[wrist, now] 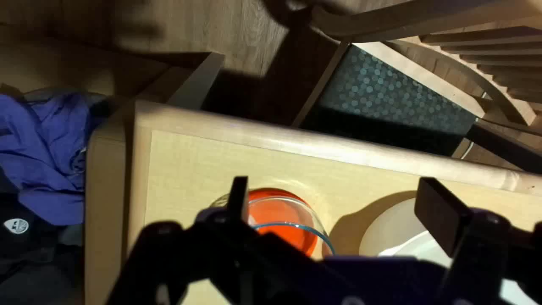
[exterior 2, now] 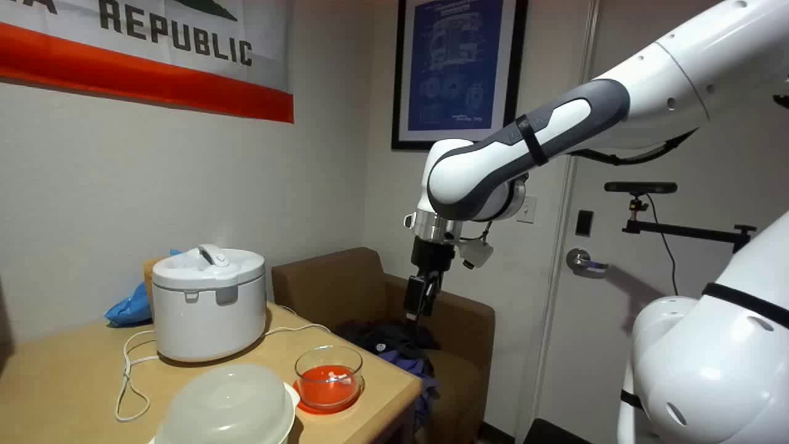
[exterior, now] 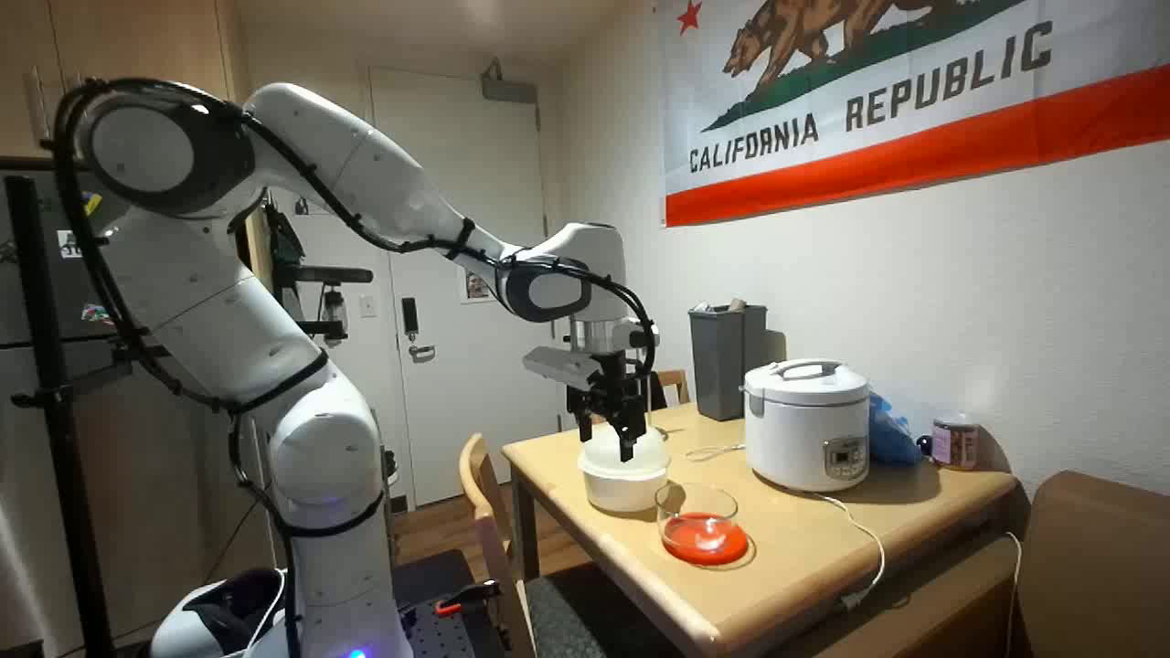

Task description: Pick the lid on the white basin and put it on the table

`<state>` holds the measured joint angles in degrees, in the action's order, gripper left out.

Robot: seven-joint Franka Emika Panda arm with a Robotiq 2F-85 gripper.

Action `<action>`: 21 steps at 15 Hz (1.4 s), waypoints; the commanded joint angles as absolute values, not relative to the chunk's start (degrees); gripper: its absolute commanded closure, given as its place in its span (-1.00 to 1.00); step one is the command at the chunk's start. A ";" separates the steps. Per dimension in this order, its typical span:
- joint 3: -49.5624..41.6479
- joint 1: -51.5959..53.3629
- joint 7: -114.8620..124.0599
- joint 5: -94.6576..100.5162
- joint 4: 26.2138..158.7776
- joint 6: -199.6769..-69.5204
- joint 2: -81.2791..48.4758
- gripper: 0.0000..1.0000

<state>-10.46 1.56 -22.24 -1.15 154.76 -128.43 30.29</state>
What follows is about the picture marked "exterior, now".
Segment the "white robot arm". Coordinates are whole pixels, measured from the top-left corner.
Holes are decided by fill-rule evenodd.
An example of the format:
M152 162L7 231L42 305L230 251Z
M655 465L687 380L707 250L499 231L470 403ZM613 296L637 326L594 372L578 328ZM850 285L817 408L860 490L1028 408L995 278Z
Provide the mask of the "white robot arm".
M83 80L60 99L64 208L114 326L143 364L266 440L251 490L290 566L281 607L242 658L412 658L390 590L388 468L371 403L277 296L205 231L287 191L386 251L437 251L522 322L573 317L578 347L528 364L568 386L583 440L629 460L649 434L655 322L626 285L621 236L571 224L512 246L450 203L395 139L301 85L242 106L159 78Z

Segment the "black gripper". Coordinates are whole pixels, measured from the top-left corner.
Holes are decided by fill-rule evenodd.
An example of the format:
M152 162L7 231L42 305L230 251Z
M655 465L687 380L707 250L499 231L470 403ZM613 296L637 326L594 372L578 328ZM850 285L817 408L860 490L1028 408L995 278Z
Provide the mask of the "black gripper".
M643 434L649 370L621 350L594 353L585 384L568 392L568 408L583 443L594 440L594 415L609 421L618 430L618 458L626 465Z

